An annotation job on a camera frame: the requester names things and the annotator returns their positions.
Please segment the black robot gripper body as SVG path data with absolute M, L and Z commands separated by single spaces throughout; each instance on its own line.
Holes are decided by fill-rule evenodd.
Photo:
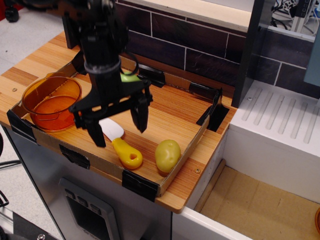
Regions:
M 149 89 L 151 81 L 122 82 L 120 65 L 118 61 L 114 65 L 101 65 L 94 69 L 83 60 L 70 62 L 75 72 L 87 72 L 91 82 L 88 95 L 69 108 L 77 128 L 86 129 L 85 118 L 101 120 L 131 110 L 132 97 L 138 94 L 144 94 L 149 104 L 153 101 Z

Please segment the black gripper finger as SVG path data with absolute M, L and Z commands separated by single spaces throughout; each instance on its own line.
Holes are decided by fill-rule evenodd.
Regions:
M 92 138 L 95 145 L 97 147 L 105 148 L 106 141 L 104 138 L 102 127 L 99 124 L 99 120 L 93 118 L 85 118 L 84 124 L 88 134 Z
M 132 106 L 130 108 L 131 117 L 136 128 L 143 133 L 148 126 L 149 105 L 147 97 L 140 93 L 133 96 Z

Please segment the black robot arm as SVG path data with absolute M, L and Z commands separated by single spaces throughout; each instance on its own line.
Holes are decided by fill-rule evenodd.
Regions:
M 72 105 L 75 126 L 86 129 L 98 147 L 105 147 L 99 121 L 131 112 L 137 129 L 147 129 L 149 105 L 153 100 L 150 80 L 122 82 L 120 54 L 126 51 L 128 29 L 118 18 L 113 0 L 17 0 L 30 10 L 61 16 L 68 46 L 80 47 L 82 65 L 89 75 L 91 90 Z

